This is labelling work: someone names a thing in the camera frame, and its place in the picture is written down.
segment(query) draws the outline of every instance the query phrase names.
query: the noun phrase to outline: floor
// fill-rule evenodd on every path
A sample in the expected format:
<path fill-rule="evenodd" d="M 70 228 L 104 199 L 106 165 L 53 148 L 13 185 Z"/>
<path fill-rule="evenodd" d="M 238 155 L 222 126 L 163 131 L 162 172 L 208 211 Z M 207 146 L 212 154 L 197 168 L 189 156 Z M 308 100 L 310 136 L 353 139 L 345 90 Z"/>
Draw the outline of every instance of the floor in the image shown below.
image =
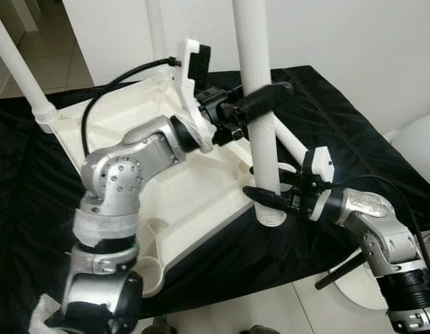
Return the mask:
<path fill-rule="evenodd" d="M 315 275 L 214 305 L 167 316 L 179 334 L 238 334 L 255 324 L 281 334 L 392 334 L 385 311 L 364 309 L 331 285 L 321 291 Z M 144 319 L 134 333 L 152 323 Z"/>
<path fill-rule="evenodd" d="M 45 94 L 93 87 L 62 2 L 44 0 L 39 31 L 26 32 L 19 51 Z M 23 96 L 10 77 L 1 98 Z"/>

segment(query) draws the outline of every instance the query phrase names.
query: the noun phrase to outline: black cable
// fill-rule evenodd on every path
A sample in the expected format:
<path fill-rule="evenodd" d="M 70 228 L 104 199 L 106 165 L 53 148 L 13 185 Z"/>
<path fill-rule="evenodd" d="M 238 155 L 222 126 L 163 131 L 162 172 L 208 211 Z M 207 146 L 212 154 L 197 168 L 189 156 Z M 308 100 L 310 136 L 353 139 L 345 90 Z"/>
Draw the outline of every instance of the black cable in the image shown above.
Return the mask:
<path fill-rule="evenodd" d="M 105 94 L 107 94 L 108 92 L 116 88 L 118 83 L 120 83 L 121 81 L 124 81 L 125 79 L 131 77 L 132 75 L 138 74 L 139 72 L 143 72 L 143 71 L 149 70 L 150 68 L 154 68 L 160 65 L 181 66 L 181 62 L 177 61 L 176 58 L 174 57 L 169 57 L 169 58 L 159 59 L 157 61 L 151 61 L 150 63 L 146 63 L 138 67 L 135 67 L 133 70 L 130 70 L 128 72 L 125 72 L 124 74 L 121 74 L 112 82 L 103 86 L 102 89 L 96 94 L 96 96 L 94 96 L 91 99 L 91 101 L 88 103 L 87 107 L 85 108 L 85 111 L 83 112 L 82 122 L 81 122 L 82 147 L 83 147 L 83 153 L 85 154 L 85 157 L 87 157 L 90 154 L 90 150 L 88 149 L 88 142 L 87 142 L 87 119 L 91 109 L 96 104 L 96 102 L 102 96 L 104 96 Z"/>
<path fill-rule="evenodd" d="M 377 176 L 377 175 L 361 175 L 361 176 L 357 176 L 357 177 L 354 177 L 350 180 L 346 180 L 346 181 L 339 182 L 339 183 L 320 185 L 320 187 L 325 188 L 325 189 L 337 188 L 337 187 L 345 186 L 348 183 L 351 183 L 351 182 L 354 182 L 357 180 L 364 180 L 364 179 L 377 180 L 379 182 L 382 182 L 382 183 L 388 185 L 401 198 L 402 202 L 405 205 L 405 208 L 407 209 L 408 215 L 410 216 L 409 218 L 411 220 L 411 225 L 413 226 L 414 233 L 417 237 L 417 242 L 419 244 L 419 248 L 422 252 L 422 256 L 424 258 L 427 269 L 429 270 L 429 273 L 430 273 L 430 257 L 429 257 L 429 254 L 427 252 L 427 249 L 425 248 L 425 243 L 424 243 L 424 239 L 422 238 L 419 224 L 417 224 L 415 215 L 414 215 L 413 210 L 411 209 L 410 205 L 408 204 L 407 199 L 405 198 L 403 193 L 399 190 L 399 188 L 397 188 L 392 182 L 388 181 L 387 179 L 384 179 L 383 177 Z"/>

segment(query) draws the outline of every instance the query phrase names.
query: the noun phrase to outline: white plastic tube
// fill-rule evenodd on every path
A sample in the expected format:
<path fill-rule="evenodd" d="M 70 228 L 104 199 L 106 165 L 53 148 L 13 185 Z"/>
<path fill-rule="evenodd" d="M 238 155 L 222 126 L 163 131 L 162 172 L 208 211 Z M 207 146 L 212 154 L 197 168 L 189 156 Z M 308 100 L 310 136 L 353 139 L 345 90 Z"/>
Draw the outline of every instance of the white plastic tube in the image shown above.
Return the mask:
<path fill-rule="evenodd" d="M 271 83 L 266 6 L 264 0 L 232 0 L 240 59 L 241 82 L 245 95 Z M 280 193 L 277 147 L 273 112 L 248 126 L 250 153 L 254 165 L 255 184 Z M 282 211 L 255 203 L 258 221 L 265 226 L 278 226 L 286 218 Z"/>
<path fill-rule="evenodd" d="M 283 146 L 285 146 L 298 164 L 302 166 L 308 149 L 297 139 L 297 137 L 295 137 L 295 135 L 282 123 L 282 121 L 277 118 L 277 116 L 274 115 L 273 120 L 276 125 L 276 136 L 280 139 Z"/>
<path fill-rule="evenodd" d="M 167 58 L 166 36 L 164 35 L 164 25 L 162 21 L 161 3 L 159 0 L 145 0 L 147 9 L 148 26 L 150 29 L 150 39 L 152 40 L 153 59 Z M 156 72 L 158 77 L 170 77 L 170 67 L 161 66 Z"/>
<path fill-rule="evenodd" d="M 52 133 L 49 123 L 57 120 L 59 113 L 40 89 L 33 74 L 14 45 L 0 20 L 0 57 L 8 67 L 17 85 L 31 105 L 33 115 L 44 132 Z"/>

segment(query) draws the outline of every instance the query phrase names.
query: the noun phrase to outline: black fabric cover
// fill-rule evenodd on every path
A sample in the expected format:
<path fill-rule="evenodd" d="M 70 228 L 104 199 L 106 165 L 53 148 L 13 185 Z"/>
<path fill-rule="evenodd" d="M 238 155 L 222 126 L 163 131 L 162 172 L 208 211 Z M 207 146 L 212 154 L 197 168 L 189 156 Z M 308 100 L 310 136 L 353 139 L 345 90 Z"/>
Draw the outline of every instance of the black fabric cover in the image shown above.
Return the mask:
<path fill-rule="evenodd" d="M 430 229 L 430 185 L 346 98 L 309 66 L 273 71 L 294 84 L 277 116 L 309 147 L 327 145 L 339 182 L 363 173 L 395 183 L 422 230 Z M 240 83 L 238 72 L 210 74 L 220 88 Z M 58 107 L 90 98 L 99 88 L 49 95 Z M 279 147 L 279 159 L 292 158 Z M 378 192 L 405 219 L 405 208 L 376 182 L 354 188 Z M 72 217 L 84 189 L 54 136 L 35 124 L 24 98 L 0 100 L 0 333 L 26 333 L 39 295 L 60 301 L 73 243 Z M 171 269 L 162 291 L 142 304 L 142 317 L 195 308 L 325 271 L 356 249 L 351 235 L 328 221 L 291 216 L 265 228 L 253 210 Z"/>

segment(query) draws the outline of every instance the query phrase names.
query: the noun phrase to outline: black cloth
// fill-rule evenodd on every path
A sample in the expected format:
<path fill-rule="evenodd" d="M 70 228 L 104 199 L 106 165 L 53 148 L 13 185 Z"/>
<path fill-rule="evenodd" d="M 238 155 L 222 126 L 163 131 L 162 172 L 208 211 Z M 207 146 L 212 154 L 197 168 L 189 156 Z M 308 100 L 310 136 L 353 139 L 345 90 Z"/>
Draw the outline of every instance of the black cloth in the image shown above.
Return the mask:
<path fill-rule="evenodd" d="M 327 145 L 341 181 L 363 173 L 388 178 L 407 197 L 422 230 L 430 229 L 430 185 L 327 80 L 309 66 L 272 72 L 295 93 L 276 115 L 309 147 Z M 220 88 L 240 83 L 238 72 L 218 72 Z M 49 95 L 58 108 L 93 96 L 99 88 Z M 281 161 L 295 162 L 279 145 Z M 405 208 L 377 182 L 354 188 L 389 198 L 398 218 Z M 53 135 L 34 122 L 24 98 L 0 100 L 0 333 L 25 333 L 39 295 L 60 301 L 72 218 L 84 193 L 80 179 Z M 356 249 L 344 229 L 328 221 L 290 216 L 265 228 L 249 210 L 173 267 L 162 291 L 143 300 L 151 317 L 235 298 L 325 271 Z"/>

